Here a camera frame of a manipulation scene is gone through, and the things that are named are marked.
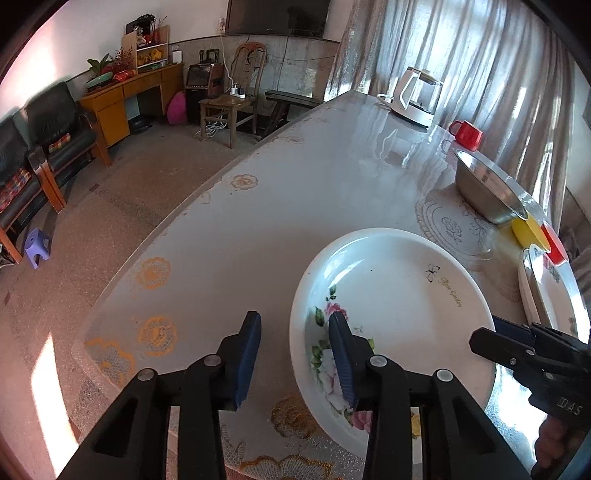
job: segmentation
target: electric kettle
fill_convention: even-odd
[[[443,82],[426,70],[409,67],[394,89],[394,94],[379,94],[378,98],[389,98],[386,103],[394,112],[410,121],[430,127],[439,103]]]

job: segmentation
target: pink bag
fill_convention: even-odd
[[[187,123],[187,103],[184,92],[177,93],[170,100],[166,117],[168,118],[168,123],[171,125],[183,125]]]

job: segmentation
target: shelf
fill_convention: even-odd
[[[159,43],[158,45],[150,45],[148,47],[141,47],[138,48],[136,51],[143,51],[143,50],[149,50],[151,48],[156,48],[156,47],[164,47],[165,45],[168,45],[167,43]]]
[[[160,60],[156,60],[156,61],[151,61],[150,63],[144,63],[143,65],[138,65],[138,68],[143,69],[144,67],[149,67],[150,65],[156,65],[157,63],[160,63],[161,61],[166,61],[166,59],[160,59]]]

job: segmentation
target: human hand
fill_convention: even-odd
[[[540,437],[535,441],[535,457],[542,468],[548,468],[552,461],[560,459],[565,452],[576,450],[585,438],[584,432],[576,432],[566,438],[567,427],[560,420],[548,416],[540,426]]]
[[[564,455],[566,427],[554,417],[546,417],[540,426],[540,437],[535,441],[535,458],[542,468],[548,468],[553,460]]]

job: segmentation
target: wooden chair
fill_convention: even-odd
[[[252,120],[252,133],[256,134],[256,107],[262,71],[267,62],[267,47],[258,42],[243,43],[236,49],[232,62],[230,77],[234,83],[245,89],[246,98],[237,98],[227,93],[217,98],[206,98],[201,105],[201,140],[207,138],[206,122],[225,122],[230,128],[230,148],[236,145],[236,127]],[[256,75],[254,88],[251,86]],[[237,122],[238,111],[252,107],[252,115]],[[219,111],[216,116],[208,116],[209,109]]]

